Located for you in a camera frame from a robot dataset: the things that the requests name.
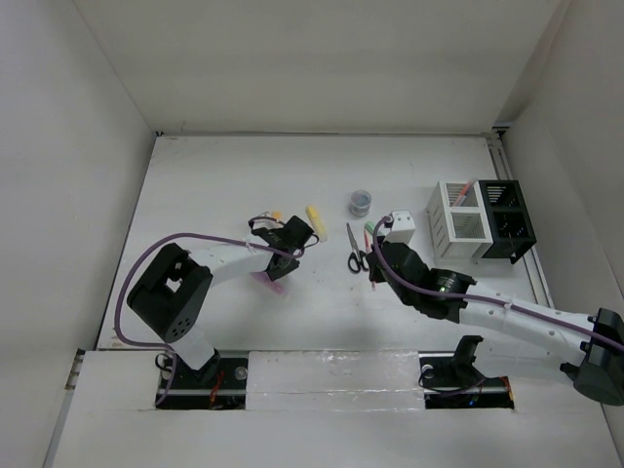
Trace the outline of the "yellow highlighter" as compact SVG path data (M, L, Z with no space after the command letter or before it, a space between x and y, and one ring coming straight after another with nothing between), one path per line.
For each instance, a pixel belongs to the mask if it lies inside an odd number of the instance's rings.
M308 205L305 209L306 215L310 221L310 224L319 238L320 243L327 242L328 231L319 214L319 211L312 205Z

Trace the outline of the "jar of paper clips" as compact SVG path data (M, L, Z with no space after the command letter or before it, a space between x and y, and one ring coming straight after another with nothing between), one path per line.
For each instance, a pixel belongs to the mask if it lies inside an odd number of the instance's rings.
M364 217L371 209L372 196L367 190L356 190L350 195L348 209L352 216Z

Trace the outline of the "purple highlighter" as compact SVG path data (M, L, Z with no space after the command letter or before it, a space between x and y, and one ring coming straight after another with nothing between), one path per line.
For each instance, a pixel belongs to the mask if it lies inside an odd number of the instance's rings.
M288 295L287 289L279 282L272 281L266 272L254 272L251 276L274 294L282 297L286 297Z

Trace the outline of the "black slotted organizer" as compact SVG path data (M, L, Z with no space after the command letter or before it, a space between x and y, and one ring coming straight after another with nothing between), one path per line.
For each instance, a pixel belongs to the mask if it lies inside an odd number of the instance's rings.
M527 205L517 180L480 179L492 244L482 255L517 263L535 244Z

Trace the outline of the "black handled scissors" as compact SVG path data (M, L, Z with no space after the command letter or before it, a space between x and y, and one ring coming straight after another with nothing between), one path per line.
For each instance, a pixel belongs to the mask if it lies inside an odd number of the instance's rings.
M368 272L369 267L366 260L366 254L359 248L349 222L346 223L346 232L351 247L351 254L347 259L347 268L353 274Z

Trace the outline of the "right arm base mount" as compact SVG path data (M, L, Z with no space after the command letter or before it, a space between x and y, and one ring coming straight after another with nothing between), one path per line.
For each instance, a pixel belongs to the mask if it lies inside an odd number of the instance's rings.
M464 335L453 351L418 354L427 410L513 410L515 402L507 376L486 377L477 368L476 352L484 341L478 335Z

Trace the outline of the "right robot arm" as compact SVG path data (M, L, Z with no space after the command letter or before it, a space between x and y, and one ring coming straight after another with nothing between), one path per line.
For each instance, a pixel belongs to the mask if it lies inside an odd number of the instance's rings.
M482 353L484 338L464 335L451 357L425 364L425 389L451 398L512 368L541 368L592 401L622 406L623 320L616 312L583 315L516 301L469 275L430 268L407 244L384 237L373 239L367 261L370 280L388 284L405 306L430 319L502 333L540 353L529 359Z

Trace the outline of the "white slotted organizer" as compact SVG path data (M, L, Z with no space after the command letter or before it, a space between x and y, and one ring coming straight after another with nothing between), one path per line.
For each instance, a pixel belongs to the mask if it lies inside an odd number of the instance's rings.
M478 181L462 205L455 206L466 183L441 180L429 199L426 213L436 258L477 262L492 244Z

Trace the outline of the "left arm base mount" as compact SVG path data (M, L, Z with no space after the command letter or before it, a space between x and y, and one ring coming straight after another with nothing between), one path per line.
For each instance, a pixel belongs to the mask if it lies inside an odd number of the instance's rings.
M161 352L155 357L159 383L157 410L244 410L247 399L249 352L216 353L200 370L181 358Z

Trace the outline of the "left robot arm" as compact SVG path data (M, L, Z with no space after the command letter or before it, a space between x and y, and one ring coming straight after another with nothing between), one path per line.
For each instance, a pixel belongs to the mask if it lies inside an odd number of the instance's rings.
M294 215L288 221L257 216L243 240L195 233L171 235L146 253L153 259L124 292L130 309L183 363L196 386L211 384L220 356L196 325L210 289L251 274L274 282L299 266L309 241L318 236Z

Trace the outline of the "blue pen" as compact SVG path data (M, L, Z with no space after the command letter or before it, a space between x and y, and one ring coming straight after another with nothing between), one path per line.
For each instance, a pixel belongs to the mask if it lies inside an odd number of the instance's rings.
M459 207L459 206L461 206L461 205L462 205L462 203L464 202L464 200L465 200L465 198L466 198L466 195L467 195L467 192L468 192L468 191L469 191L469 188L467 188L467 187L464 187L464 188L462 189L462 191L460 192L460 194L459 194L458 198L457 198L457 199L456 199L456 201L455 201L455 206L456 206L456 207Z

